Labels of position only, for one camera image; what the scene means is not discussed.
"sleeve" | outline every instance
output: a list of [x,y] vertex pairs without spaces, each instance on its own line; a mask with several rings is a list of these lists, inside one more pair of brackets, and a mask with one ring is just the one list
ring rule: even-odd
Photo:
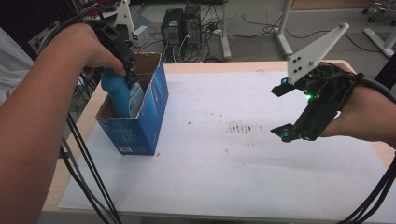
[[0,105],[26,76],[33,60],[0,27]]

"open box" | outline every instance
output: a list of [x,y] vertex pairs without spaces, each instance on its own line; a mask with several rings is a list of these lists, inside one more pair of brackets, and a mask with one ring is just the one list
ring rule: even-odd
[[136,118],[117,118],[109,95],[96,120],[122,155],[154,155],[168,99],[160,53],[136,54],[136,73],[145,92]]

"white stand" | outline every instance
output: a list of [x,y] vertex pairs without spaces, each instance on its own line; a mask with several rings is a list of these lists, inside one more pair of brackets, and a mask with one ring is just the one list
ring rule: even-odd
[[131,11],[129,10],[129,0],[122,0],[119,6],[119,12],[117,14],[114,25],[126,25],[128,27],[129,39],[133,40],[132,35],[134,34],[134,22],[132,21]]
[[[228,17],[228,8],[227,8],[228,4],[227,3],[228,2],[229,2],[229,0],[223,1],[223,28],[222,28],[222,34],[221,34],[221,45],[222,45],[222,49],[223,49],[224,59],[226,59],[226,60],[231,58],[230,44],[228,42],[228,37],[227,37],[227,17]],[[283,35],[285,26],[286,26],[286,21],[288,19],[288,15],[289,15],[289,11],[290,11],[290,6],[291,6],[291,0],[285,0],[284,6],[283,6],[282,19],[280,21],[280,26],[279,26],[279,28],[275,28],[276,38],[283,48],[283,51],[285,54],[284,56],[286,59],[288,59],[289,56],[293,54],[288,41],[286,40],[285,36]]]
[[289,84],[293,85],[318,66],[348,28],[347,23],[341,23],[323,37],[291,55],[288,59]]
[[379,38],[379,36],[371,28],[365,28],[363,32],[367,34],[367,36],[378,46],[379,49],[382,50],[382,52],[384,52],[388,58],[392,57],[394,54],[392,46],[396,43],[396,27],[385,41]]

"blue bottle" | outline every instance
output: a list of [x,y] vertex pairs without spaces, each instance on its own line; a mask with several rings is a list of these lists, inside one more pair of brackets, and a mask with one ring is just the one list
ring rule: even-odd
[[124,77],[111,68],[105,68],[102,73],[102,89],[110,95],[119,118],[136,118],[145,96],[139,82],[129,88]]

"cable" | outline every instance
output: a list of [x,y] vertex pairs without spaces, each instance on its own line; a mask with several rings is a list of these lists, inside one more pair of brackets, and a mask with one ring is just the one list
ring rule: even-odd
[[69,160],[67,159],[66,153],[64,152],[64,149],[61,147],[61,156],[64,159],[64,164],[66,165],[67,170],[69,171],[70,175],[73,176],[73,178],[76,180],[77,184],[80,186],[80,188],[82,189],[82,191],[84,192],[86,198],[88,199],[88,201],[90,202],[90,204],[92,205],[93,209],[95,210],[96,214],[98,214],[99,218],[102,219],[102,221],[106,224],[109,224],[109,222],[107,221],[107,219],[103,216],[103,214],[101,213],[101,211],[99,210],[99,208],[96,206],[96,204],[93,202],[92,198],[90,197],[90,194],[87,192],[87,190],[84,188],[84,186],[81,184],[81,182],[79,181],[76,173],[74,172],[72,166],[70,165]]
[[73,152],[72,152],[72,150],[70,149],[70,146],[67,144],[67,141],[66,141],[66,139],[63,137],[62,138],[62,142],[63,142],[63,147],[65,147],[66,148],[66,153],[68,153],[67,155],[69,156],[69,159],[70,159],[70,161],[72,162],[72,164],[73,164],[73,166],[74,166],[74,168],[75,168],[75,170],[76,170],[76,173],[77,173],[77,176],[78,176],[78,178],[77,179],[75,179],[76,180],[76,182],[81,182],[81,185],[83,186],[83,188],[88,192],[88,194],[89,194],[89,196],[113,219],[113,221],[116,223],[116,220],[115,220],[115,218],[111,215],[111,213],[108,211],[108,209],[106,209],[105,208],[105,206],[94,196],[94,194],[91,192],[91,190],[90,190],[90,188],[88,187],[88,185],[87,185],[87,182],[85,181],[85,179],[84,179],[84,176],[82,175],[82,173],[81,173],[81,171],[79,170],[79,168],[78,168],[78,164],[77,164],[77,162],[76,162],[76,159],[75,159],[75,157],[73,156]]
[[189,34],[190,34],[190,31],[186,34],[186,36],[184,37],[183,41],[181,42],[180,48],[178,48],[178,55],[181,55],[181,49],[183,48],[183,44],[186,41],[187,37],[190,38]]
[[[282,18],[282,16],[280,16],[280,17],[277,19],[277,21],[275,22],[274,25],[265,24],[265,23],[259,23],[259,22],[254,22],[254,21],[248,21],[248,20],[245,18],[245,15],[242,15],[242,18],[243,18],[244,21],[246,21],[246,22],[248,22],[248,23],[250,23],[250,24],[264,25],[264,28],[262,28],[263,31],[264,31],[264,33],[263,33],[263,34],[258,34],[258,35],[234,35],[235,37],[256,37],[256,36],[260,36],[260,35],[272,34],[272,30],[273,30],[274,28],[277,27],[276,24],[279,22],[279,20]],[[270,31],[265,31],[265,29],[268,28],[268,27],[272,27],[271,30],[270,30]],[[315,31],[314,33],[312,33],[312,34],[310,34],[310,35],[297,36],[297,35],[294,35],[292,32],[290,32],[290,31],[289,31],[288,29],[286,29],[286,28],[285,28],[285,31],[287,31],[291,36],[293,36],[293,37],[295,37],[295,38],[299,38],[299,39],[308,38],[309,36],[314,35],[314,34],[318,34],[318,33],[329,33],[329,32],[330,32],[330,31]],[[379,51],[379,50],[365,49],[365,48],[359,46],[358,44],[356,44],[355,41],[353,41],[353,39],[352,39],[350,36],[348,36],[348,35],[343,35],[343,36],[346,37],[347,39],[349,39],[349,41],[350,41],[355,47],[357,47],[358,49],[362,49],[362,50],[369,51],[369,52],[373,52],[373,53],[381,52],[381,51]]]
[[144,45],[143,47],[141,47],[141,48],[137,51],[137,53],[140,52],[142,49],[145,49],[146,47],[148,47],[148,46],[150,46],[150,45],[153,45],[153,44],[156,44],[156,43],[159,43],[159,42],[162,42],[162,40],[157,40],[157,41],[151,42],[151,43],[149,43],[149,44],[146,44],[146,45]]
[[[332,63],[326,63],[326,64],[330,66],[338,67]],[[391,90],[389,90],[387,87],[383,86],[381,83],[375,80],[364,78],[363,74],[351,75],[351,73],[346,72],[345,74],[341,74],[335,78],[346,78],[351,81],[354,81],[354,84],[350,88],[351,91],[357,85],[363,85],[375,91],[378,91],[379,93],[387,97],[389,100],[391,100],[394,104],[396,104],[396,96],[393,94],[393,92],[391,92]],[[379,180],[373,191],[364,200],[364,202],[350,216],[348,216],[345,220],[338,223],[360,224],[365,220],[367,220],[372,214],[375,213],[375,211],[380,207],[382,202],[384,202],[390,190],[390,187],[393,184],[393,181],[395,180],[395,177],[396,177],[396,157],[393,158],[390,167],[381,177],[381,179]]]
[[117,220],[118,223],[121,223],[120,221],[120,217],[119,214],[114,206],[114,203],[112,202],[107,189],[105,187],[105,184],[102,181],[102,178],[99,175],[99,172],[96,169],[96,166],[94,165],[94,162],[92,160],[92,157],[90,155],[89,150],[87,149],[87,146],[84,143],[84,140],[81,136],[81,134],[79,133],[79,130],[77,128],[76,123],[73,121],[72,116],[70,115],[70,113],[68,113],[67,115],[67,125],[70,128],[71,133],[73,134],[74,138],[76,139],[76,142],[78,144],[78,147],[81,151],[82,156],[84,157],[85,162],[87,162],[88,167],[90,168],[90,171],[92,173],[92,176],[97,184],[97,186],[99,187],[99,190],[101,191],[102,195],[105,198],[106,204],[108,206],[108,208],[110,209],[112,215],[114,216],[114,218]]
[[88,15],[89,13],[91,13],[93,11],[98,12],[98,15],[99,15],[101,21],[105,20],[102,12],[98,8],[91,7],[89,9],[86,9],[86,10],[82,11],[78,16],[70,18],[69,20],[67,20],[64,23],[57,26],[54,30],[52,30],[52,32],[49,32],[47,35],[45,35],[43,37],[42,42],[40,43],[40,46],[38,47],[38,52],[41,52],[41,50],[43,50],[43,48],[46,47],[50,43],[50,41],[53,39],[53,37],[55,37],[57,34],[59,34],[59,32],[61,32],[64,28],[66,28],[78,21],[82,21],[82,18],[84,18],[86,15]]

